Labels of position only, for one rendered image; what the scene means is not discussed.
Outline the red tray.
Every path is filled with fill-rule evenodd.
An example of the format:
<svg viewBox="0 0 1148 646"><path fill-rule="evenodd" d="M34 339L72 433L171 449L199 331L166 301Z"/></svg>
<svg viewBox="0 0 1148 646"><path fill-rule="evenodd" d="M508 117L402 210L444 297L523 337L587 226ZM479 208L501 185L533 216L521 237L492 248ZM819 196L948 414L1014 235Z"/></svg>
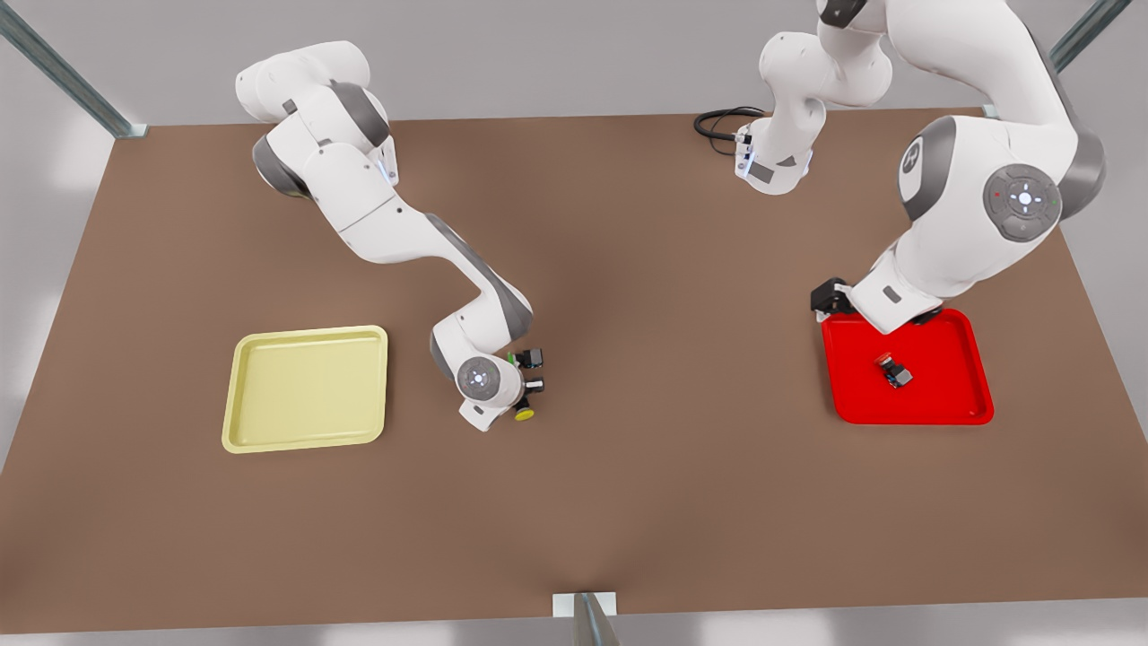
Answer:
<svg viewBox="0 0 1148 646"><path fill-rule="evenodd" d="M943 310L923 326L882 335L862 316L820 324L836 412L853 425L984 425L994 408L970 320ZM910 371L903 388L874 360L890 353Z"/></svg>

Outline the pale yellow tray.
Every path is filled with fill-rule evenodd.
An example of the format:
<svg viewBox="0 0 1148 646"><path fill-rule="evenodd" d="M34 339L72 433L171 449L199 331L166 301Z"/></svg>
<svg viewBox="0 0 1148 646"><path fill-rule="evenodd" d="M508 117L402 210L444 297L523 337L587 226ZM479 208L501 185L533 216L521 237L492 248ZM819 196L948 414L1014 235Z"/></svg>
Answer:
<svg viewBox="0 0 1148 646"><path fill-rule="evenodd" d="M230 454L369 444L386 420L388 335L352 326L236 343L222 426Z"/></svg>

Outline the silver frame post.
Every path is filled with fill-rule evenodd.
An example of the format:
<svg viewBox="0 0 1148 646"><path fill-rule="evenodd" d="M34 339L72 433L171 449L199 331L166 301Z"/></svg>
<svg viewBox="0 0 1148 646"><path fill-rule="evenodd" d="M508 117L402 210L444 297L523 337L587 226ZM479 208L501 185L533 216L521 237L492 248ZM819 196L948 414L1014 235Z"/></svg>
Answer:
<svg viewBox="0 0 1148 646"><path fill-rule="evenodd" d="M1137 29L1148 0L1004 0L1048 53L1075 115L1096 124L1143 89Z"/></svg>
<svg viewBox="0 0 1148 646"><path fill-rule="evenodd" d="M73 100L75 106L82 107L100 127L108 131L108 134L116 139L140 139L148 134L147 124L127 120L7 0L0 0L0 36L11 44L13 49L32 62L65 98Z"/></svg>
<svg viewBox="0 0 1148 646"><path fill-rule="evenodd" d="M618 615L615 592L559 593L551 597L552 616L571 618L571 646L621 646L611 618Z"/></svg>

